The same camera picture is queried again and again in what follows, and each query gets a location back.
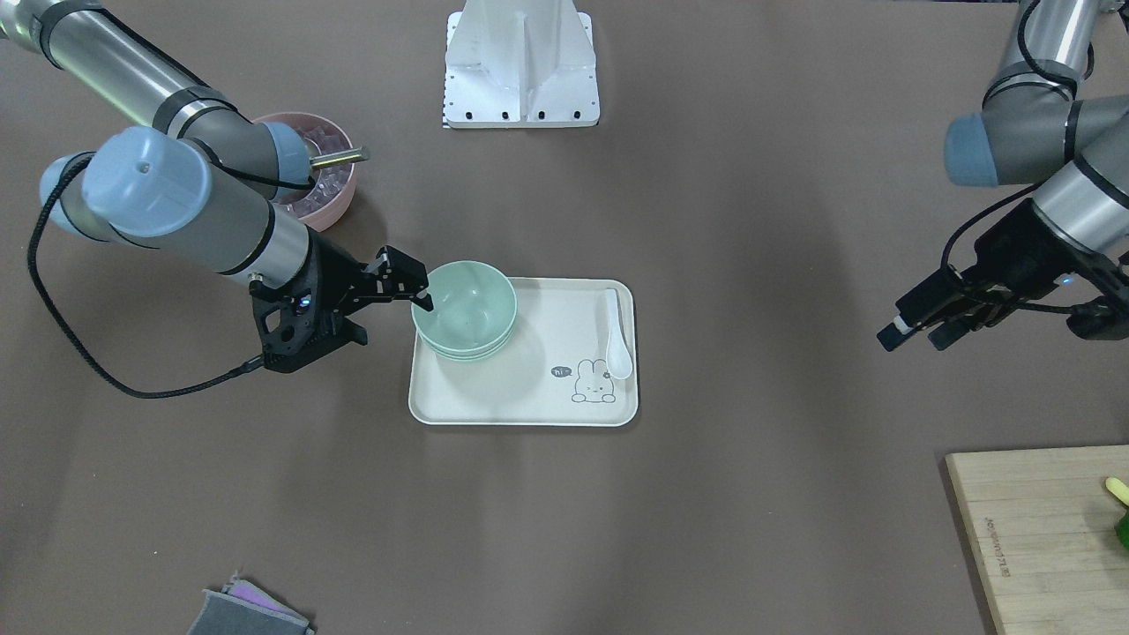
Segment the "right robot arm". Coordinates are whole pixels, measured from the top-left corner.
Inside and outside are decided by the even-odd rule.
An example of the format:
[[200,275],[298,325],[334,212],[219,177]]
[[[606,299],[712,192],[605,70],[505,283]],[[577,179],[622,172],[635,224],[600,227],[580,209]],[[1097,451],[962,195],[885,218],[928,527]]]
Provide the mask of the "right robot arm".
[[390,301],[432,310],[414,258],[384,247],[362,264],[282,208],[316,185],[310,143],[285,124],[247,121],[97,1],[5,1],[3,37],[132,121],[46,174],[44,210],[64,228],[169,250],[250,286],[266,315],[301,323]]

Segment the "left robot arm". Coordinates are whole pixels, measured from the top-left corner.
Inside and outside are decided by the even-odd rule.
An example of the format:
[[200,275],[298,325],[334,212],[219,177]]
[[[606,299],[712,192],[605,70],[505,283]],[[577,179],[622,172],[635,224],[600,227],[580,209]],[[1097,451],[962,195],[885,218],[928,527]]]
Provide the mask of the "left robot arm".
[[1126,97],[1078,96],[1100,14],[1124,1],[1021,1],[979,112],[952,121],[944,160],[964,186],[1019,184],[1007,214],[975,238],[975,264],[940,266],[896,302],[879,330],[892,351],[926,332],[943,350],[1017,310],[1065,315],[1084,340],[1128,333]]

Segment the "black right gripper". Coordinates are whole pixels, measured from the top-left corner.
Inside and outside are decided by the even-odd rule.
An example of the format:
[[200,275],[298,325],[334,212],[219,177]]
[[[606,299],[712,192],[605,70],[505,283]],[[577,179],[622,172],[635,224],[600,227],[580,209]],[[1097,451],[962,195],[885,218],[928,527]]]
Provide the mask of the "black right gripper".
[[409,301],[423,312],[434,311],[426,266],[403,250],[385,245],[364,264],[320,233],[310,232],[310,250],[299,280],[318,285],[323,302],[351,315],[371,304]]

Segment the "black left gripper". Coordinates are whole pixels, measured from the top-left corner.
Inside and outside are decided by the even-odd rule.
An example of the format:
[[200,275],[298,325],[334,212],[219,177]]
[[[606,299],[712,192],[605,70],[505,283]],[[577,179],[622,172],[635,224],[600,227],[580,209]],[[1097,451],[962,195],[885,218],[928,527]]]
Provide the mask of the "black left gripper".
[[942,264],[895,303],[895,320],[879,330],[879,346],[894,351],[924,332],[944,351],[1019,310],[1036,312],[1036,303],[1056,289],[1059,277],[1073,273],[1080,256],[1039,220],[1031,201],[1005,214],[973,250],[973,266],[959,271]]

